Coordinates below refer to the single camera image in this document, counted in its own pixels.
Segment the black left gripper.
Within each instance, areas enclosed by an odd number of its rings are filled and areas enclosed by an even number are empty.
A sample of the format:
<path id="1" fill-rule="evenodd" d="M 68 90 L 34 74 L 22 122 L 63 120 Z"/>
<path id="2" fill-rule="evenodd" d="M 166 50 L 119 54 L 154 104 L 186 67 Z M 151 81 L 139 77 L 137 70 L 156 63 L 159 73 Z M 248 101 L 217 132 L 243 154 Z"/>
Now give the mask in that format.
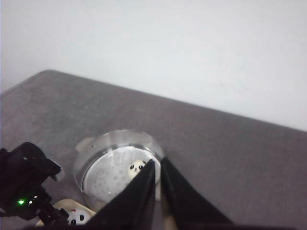
<path id="1" fill-rule="evenodd" d="M 44 226 L 68 225 L 68 212 L 63 208 L 57 209 L 53 207 L 51 201 L 52 197 L 40 186 L 35 193 L 35 205 L 37 207 L 37 215 Z"/>

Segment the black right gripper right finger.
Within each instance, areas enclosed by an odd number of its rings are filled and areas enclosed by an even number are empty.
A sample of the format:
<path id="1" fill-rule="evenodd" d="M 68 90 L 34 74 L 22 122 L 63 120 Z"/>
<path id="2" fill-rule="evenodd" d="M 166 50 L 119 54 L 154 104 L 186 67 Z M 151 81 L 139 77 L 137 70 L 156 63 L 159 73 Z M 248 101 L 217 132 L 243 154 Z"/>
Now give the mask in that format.
<path id="1" fill-rule="evenodd" d="M 161 161 L 161 201 L 166 230 L 238 230 L 184 178 L 168 158 Z"/>

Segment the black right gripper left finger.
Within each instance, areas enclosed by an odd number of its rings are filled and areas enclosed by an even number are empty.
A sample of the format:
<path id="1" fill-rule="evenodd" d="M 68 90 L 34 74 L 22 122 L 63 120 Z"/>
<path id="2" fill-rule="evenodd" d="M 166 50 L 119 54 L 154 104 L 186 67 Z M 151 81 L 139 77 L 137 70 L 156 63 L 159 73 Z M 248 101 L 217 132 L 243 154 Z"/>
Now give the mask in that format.
<path id="1" fill-rule="evenodd" d="M 150 230 L 155 205 L 155 165 L 152 160 L 127 187 L 85 225 L 85 230 Z"/>

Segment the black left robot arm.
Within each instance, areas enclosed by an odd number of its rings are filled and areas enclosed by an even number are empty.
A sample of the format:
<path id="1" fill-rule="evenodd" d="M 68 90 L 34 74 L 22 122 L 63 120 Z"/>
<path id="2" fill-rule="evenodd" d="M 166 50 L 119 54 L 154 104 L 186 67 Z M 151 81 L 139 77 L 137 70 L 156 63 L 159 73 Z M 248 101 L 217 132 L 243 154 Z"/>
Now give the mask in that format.
<path id="1" fill-rule="evenodd" d="M 58 181 L 61 167 L 48 159 L 31 142 L 12 150 L 0 150 L 0 216 L 32 220 L 44 225 L 66 225 L 69 214 L 51 204 L 51 196 L 42 186 L 47 178 Z"/>

